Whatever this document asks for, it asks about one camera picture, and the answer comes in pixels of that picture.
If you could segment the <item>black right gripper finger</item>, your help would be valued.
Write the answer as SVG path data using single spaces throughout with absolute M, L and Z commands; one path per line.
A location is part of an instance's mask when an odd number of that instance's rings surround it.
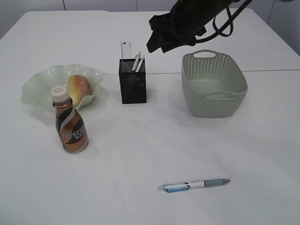
M 168 52 L 168 39 L 169 33 L 161 30 L 154 30 L 149 38 L 146 46 L 149 53 L 153 53 L 157 49 L 161 48 L 163 53 Z
M 171 50 L 173 50 L 177 47 L 178 47 L 178 45 L 176 45 L 176 44 L 166 44 L 166 45 L 163 45 L 161 47 L 161 49 L 162 49 L 163 53 L 166 53 L 166 52 L 171 51 Z

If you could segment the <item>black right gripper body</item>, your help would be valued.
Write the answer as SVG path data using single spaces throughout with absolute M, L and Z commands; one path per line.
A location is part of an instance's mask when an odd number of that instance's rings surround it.
M 169 33 L 168 44 L 179 46 L 196 44 L 196 36 L 202 36 L 205 25 L 213 21 L 216 35 L 227 37 L 233 32 L 233 18 L 229 6 L 233 0 L 179 0 L 169 13 L 155 15 L 149 20 L 152 31 L 161 30 Z M 217 28 L 215 17 L 227 10 L 229 20 L 223 28 Z

